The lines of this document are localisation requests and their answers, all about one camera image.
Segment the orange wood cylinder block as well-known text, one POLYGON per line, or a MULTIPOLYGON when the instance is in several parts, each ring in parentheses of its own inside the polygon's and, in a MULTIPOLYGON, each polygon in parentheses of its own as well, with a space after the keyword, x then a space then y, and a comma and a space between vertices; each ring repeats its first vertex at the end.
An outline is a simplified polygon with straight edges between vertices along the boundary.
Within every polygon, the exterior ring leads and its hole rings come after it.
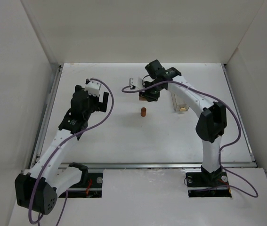
POLYGON ((141 115, 142 117, 145 117, 145 116, 146 116, 146 111, 147 111, 147 109, 146 109, 145 107, 142 107, 142 108, 141 108, 141 113, 140 113, 140 115, 141 115))

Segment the front aluminium rail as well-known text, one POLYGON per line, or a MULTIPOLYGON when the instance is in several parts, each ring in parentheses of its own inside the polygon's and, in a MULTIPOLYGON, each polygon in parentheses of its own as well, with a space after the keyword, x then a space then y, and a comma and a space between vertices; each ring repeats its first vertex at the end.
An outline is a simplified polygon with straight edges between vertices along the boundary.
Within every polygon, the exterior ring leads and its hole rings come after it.
MULTIPOLYGON (((201 167, 201 163, 82 163, 91 169, 179 169, 201 167)), ((224 162, 225 168, 256 168, 257 164, 251 162, 224 162)))

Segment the light engraved wood block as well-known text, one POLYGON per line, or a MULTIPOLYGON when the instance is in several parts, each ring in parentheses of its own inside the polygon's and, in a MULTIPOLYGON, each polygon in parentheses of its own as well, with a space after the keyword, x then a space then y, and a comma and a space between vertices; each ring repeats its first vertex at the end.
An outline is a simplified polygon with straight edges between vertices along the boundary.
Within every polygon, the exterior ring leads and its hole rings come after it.
POLYGON ((143 96, 139 96, 138 99, 139 99, 139 101, 147 101, 147 99, 144 98, 143 96))

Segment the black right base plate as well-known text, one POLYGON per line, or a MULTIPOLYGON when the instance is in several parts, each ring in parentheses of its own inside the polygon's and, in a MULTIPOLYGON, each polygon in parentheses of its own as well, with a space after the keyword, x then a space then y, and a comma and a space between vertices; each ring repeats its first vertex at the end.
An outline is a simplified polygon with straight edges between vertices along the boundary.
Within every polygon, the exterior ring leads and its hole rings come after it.
POLYGON ((215 175, 204 172, 186 172, 185 183, 189 198, 231 198, 227 173, 221 171, 215 175))

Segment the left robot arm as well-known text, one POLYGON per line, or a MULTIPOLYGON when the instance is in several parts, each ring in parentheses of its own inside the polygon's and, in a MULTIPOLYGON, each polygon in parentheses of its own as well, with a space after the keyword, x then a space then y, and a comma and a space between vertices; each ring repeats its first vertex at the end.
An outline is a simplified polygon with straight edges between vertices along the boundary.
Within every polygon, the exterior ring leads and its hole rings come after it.
POLYGON ((104 92, 100 101, 100 89, 101 83, 96 80, 89 81, 85 87, 75 86, 71 107, 49 148, 31 169, 15 179, 18 206, 48 215, 58 197, 68 188, 87 181, 88 167, 85 165, 73 162, 61 173, 58 168, 88 128, 91 114, 107 111, 109 93, 104 92))

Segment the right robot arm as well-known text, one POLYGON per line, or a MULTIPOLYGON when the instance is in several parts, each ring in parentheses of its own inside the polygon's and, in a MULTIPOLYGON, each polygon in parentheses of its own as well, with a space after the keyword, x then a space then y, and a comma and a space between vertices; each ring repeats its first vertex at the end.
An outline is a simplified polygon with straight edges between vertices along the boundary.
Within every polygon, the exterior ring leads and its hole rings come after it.
POLYGON ((195 131, 202 140, 203 161, 201 172, 188 173, 189 187, 215 187, 222 177, 219 149, 222 135, 227 126, 226 107, 219 101, 212 101, 195 90, 176 68, 165 69, 158 60, 145 66, 152 82, 143 85, 146 91, 140 93, 147 101, 156 101, 165 89, 182 98, 198 117, 195 131))

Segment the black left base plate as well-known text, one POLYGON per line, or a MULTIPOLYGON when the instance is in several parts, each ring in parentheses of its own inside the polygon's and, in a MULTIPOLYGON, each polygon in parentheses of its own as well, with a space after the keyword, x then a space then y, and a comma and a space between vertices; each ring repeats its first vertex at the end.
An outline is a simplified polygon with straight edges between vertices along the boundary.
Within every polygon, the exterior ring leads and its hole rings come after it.
POLYGON ((102 172, 89 172, 87 179, 68 188, 68 198, 101 198, 103 185, 102 172))

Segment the clear plastic box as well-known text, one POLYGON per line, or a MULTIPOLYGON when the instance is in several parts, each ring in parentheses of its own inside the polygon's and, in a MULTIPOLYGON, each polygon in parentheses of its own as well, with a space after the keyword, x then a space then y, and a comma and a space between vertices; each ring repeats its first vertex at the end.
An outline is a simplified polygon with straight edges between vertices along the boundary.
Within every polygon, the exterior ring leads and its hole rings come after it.
POLYGON ((188 111, 189 106, 186 104, 186 102, 178 97, 176 94, 171 93, 173 108, 175 112, 183 112, 188 111))

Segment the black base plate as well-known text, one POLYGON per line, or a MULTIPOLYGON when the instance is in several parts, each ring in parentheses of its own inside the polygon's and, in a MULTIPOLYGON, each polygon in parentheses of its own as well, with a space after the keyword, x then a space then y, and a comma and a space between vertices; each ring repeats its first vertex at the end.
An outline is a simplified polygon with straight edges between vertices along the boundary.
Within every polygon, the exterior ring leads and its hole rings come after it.
POLYGON ((231 198, 227 173, 221 171, 215 175, 204 172, 186 172, 185 183, 189 198, 231 198))
POLYGON ((68 188, 68 198, 101 198, 103 185, 102 172, 89 172, 87 179, 68 188))

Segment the aluminium table edge rail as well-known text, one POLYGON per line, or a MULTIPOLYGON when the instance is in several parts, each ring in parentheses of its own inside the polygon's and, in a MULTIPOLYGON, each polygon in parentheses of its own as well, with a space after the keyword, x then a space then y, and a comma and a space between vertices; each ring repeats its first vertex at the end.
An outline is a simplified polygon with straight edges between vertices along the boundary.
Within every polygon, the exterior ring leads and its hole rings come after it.
POLYGON ((234 103, 234 106, 235 106, 236 115, 237 115, 238 121, 239 121, 240 126, 241 126, 243 139, 246 142, 246 145, 247 145, 247 148, 248 148, 248 151, 249 151, 249 154, 250 154, 251 165, 253 165, 253 167, 257 167, 257 163, 256 163, 255 157, 253 155, 253 151, 251 149, 251 145, 250 145, 248 136, 246 134, 246 130, 245 130, 243 121, 241 119, 241 114, 240 114, 240 111, 239 111, 239 108, 238 108, 238 105, 237 105, 237 102, 236 102, 236 99, 235 99, 235 96, 234 96, 234 93, 233 93, 233 89, 232 89, 231 84, 230 84, 230 81, 229 81, 229 77, 228 77, 227 69, 226 69, 226 64, 221 64, 221 65, 222 65, 224 76, 225 76, 225 79, 227 81, 227 85, 228 85, 228 88, 229 88, 229 91, 230 91, 230 94, 231 94, 231 98, 232 98, 233 103, 234 103))

